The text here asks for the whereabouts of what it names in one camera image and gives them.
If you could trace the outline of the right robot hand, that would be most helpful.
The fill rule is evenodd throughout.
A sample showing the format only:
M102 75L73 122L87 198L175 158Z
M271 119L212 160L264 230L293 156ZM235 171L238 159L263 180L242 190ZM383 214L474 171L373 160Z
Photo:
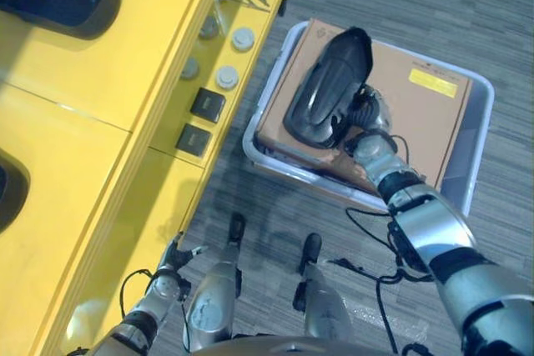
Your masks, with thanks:
M330 119L334 145L338 146L351 128L364 132L377 131L390 134L392 121L390 109L381 93L363 84L359 89L341 98Z

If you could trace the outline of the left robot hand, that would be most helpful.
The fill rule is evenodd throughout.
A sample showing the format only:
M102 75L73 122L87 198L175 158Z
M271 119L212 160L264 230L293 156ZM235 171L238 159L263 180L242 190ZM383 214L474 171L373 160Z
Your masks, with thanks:
M168 270L177 273L194 257L205 253L208 250L209 247L207 245L199 245L189 250L180 249L179 245L183 236L184 231L179 231L168 243L162 254L162 258L159 261L157 272Z

